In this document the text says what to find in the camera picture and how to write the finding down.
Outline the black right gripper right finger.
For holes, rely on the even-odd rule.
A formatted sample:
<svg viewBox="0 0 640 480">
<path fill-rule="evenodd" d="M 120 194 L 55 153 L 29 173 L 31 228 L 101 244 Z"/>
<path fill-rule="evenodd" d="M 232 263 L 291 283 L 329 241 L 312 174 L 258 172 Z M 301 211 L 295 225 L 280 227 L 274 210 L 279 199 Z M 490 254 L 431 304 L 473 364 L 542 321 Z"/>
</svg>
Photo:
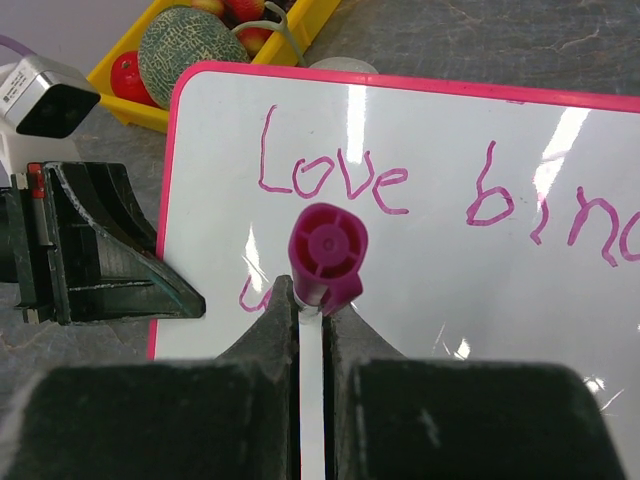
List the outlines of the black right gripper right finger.
<svg viewBox="0 0 640 480">
<path fill-rule="evenodd" d="M 553 363 L 409 358 L 354 309 L 322 323 L 330 479 L 622 479 L 598 405 Z"/>
</svg>

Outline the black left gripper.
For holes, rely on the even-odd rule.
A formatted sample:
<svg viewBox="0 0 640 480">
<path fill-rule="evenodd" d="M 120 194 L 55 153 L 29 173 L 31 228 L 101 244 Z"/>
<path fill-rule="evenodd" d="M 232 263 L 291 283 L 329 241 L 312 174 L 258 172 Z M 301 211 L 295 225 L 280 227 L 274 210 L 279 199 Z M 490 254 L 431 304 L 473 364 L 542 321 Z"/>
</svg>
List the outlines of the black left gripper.
<svg viewBox="0 0 640 480">
<path fill-rule="evenodd" d="M 10 176 L 9 234 L 27 323 L 199 318 L 206 303 L 156 255 L 119 163 L 30 163 Z"/>
</svg>

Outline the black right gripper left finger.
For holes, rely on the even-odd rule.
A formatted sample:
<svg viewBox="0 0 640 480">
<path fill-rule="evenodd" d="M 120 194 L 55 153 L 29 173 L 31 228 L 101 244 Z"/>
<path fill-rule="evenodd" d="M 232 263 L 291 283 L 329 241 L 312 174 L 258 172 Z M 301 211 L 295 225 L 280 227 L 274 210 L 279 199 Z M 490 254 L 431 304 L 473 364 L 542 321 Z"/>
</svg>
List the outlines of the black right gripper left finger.
<svg viewBox="0 0 640 480">
<path fill-rule="evenodd" d="M 297 308 L 264 313 L 213 360 L 66 366 L 31 379 L 1 427 L 5 479 L 296 479 Z"/>
</svg>

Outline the white marker purple cap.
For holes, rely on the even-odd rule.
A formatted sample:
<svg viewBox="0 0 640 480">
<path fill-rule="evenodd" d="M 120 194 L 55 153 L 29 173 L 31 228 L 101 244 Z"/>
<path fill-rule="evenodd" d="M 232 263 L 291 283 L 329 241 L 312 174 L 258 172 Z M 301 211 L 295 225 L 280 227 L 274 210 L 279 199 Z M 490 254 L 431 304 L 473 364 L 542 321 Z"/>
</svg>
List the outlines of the white marker purple cap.
<svg viewBox="0 0 640 480">
<path fill-rule="evenodd" d="M 345 307 L 363 292 L 359 270 L 367 248 L 359 217 L 328 203 L 306 207 L 288 245 L 295 297 L 325 317 Z"/>
</svg>

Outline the pink framed whiteboard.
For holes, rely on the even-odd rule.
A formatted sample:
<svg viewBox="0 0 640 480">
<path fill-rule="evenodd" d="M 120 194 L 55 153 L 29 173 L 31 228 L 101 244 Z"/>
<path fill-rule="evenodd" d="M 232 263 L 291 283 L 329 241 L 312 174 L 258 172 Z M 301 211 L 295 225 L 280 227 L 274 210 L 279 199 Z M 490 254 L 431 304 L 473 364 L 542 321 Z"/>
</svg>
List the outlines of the pink framed whiteboard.
<svg viewBox="0 0 640 480">
<path fill-rule="evenodd" d="M 577 371 L 639 475 L 639 100 L 203 62 L 171 102 L 158 251 L 206 301 L 154 359 L 213 358 L 316 202 L 368 231 L 355 310 L 412 357 Z"/>
</svg>

